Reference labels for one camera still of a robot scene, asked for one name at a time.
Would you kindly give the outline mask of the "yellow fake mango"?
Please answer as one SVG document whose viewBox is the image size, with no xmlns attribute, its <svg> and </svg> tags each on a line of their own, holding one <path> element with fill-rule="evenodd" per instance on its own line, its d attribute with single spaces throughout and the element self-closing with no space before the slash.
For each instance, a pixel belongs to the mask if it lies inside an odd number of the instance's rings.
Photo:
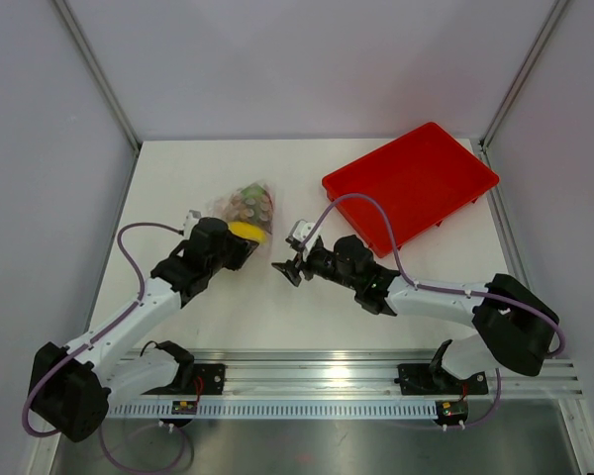
<svg viewBox="0 0 594 475">
<path fill-rule="evenodd" d="M 257 242 L 258 244 L 267 242 L 266 232 L 258 226 L 246 222 L 235 221 L 229 222 L 228 228 L 233 235 L 239 238 L 248 239 Z"/>
</svg>

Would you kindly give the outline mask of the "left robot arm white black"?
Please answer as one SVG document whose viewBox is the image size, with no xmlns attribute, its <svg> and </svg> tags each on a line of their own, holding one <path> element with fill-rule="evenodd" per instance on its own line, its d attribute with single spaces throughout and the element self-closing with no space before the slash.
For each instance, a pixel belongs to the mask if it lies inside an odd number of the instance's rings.
<svg viewBox="0 0 594 475">
<path fill-rule="evenodd" d="M 177 247 L 140 277 L 137 295 L 99 326 L 64 345 L 52 342 L 34 357 L 29 393 L 21 413 L 25 432 L 30 414 L 73 442 L 88 438 L 108 412 L 139 395 L 167 388 L 181 394 L 198 386 L 195 357 L 182 346 L 164 341 L 130 362 L 120 360 L 151 330 L 181 311 L 204 292 L 221 270 L 241 269 L 260 240 L 235 224 L 205 217 L 179 231 Z"/>
</svg>

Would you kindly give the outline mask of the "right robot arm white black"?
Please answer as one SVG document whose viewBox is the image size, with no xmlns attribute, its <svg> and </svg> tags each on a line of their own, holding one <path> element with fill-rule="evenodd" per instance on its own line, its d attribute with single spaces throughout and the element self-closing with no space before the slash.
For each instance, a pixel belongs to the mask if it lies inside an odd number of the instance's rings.
<svg viewBox="0 0 594 475">
<path fill-rule="evenodd" d="M 477 374 L 506 368 L 538 376 L 556 338 L 558 316 L 508 274 L 487 284 L 410 284 L 394 269 L 377 263 L 355 236 L 333 249 L 318 238 L 305 250 L 293 237 L 295 256 L 273 263 L 293 286 L 321 277 L 353 291 L 355 301 L 373 315 L 420 316 L 473 329 L 467 338 L 444 341 L 426 369 L 401 377 L 402 390 L 414 394 L 457 394 Z"/>
</svg>

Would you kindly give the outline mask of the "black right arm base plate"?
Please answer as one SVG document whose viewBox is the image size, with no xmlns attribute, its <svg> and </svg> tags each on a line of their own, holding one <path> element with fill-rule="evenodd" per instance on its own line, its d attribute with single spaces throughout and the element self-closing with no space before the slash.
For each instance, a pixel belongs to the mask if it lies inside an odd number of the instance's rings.
<svg viewBox="0 0 594 475">
<path fill-rule="evenodd" d="M 429 363 L 399 364 L 394 382 L 405 396 L 478 396 L 489 393 L 483 372 L 475 373 L 466 380 L 458 380 L 445 372 L 432 373 Z"/>
</svg>

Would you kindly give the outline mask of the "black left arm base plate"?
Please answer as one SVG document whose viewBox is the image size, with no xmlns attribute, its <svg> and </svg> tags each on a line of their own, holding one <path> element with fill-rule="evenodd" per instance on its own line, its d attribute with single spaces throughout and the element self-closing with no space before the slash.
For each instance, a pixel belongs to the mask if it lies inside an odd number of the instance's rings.
<svg viewBox="0 0 594 475">
<path fill-rule="evenodd" d="M 220 396 L 223 394 L 227 366 L 222 363 L 195 363 L 182 369 L 171 383 L 174 394 Z"/>
</svg>

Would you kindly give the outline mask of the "clear zip top bag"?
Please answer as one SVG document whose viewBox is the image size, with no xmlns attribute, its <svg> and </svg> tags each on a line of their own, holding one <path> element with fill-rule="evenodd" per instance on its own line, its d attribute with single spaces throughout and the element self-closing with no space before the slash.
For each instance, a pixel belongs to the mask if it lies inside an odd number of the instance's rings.
<svg viewBox="0 0 594 475">
<path fill-rule="evenodd" d="M 215 197 L 206 205 L 207 215 L 229 222 L 246 222 L 262 228 L 267 242 L 257 244 L 269 246 L 273 239 L 275 215 L 275 189 L 266 180 L 257 180 L 235 188 L 229 193 Z"/>
</svg>

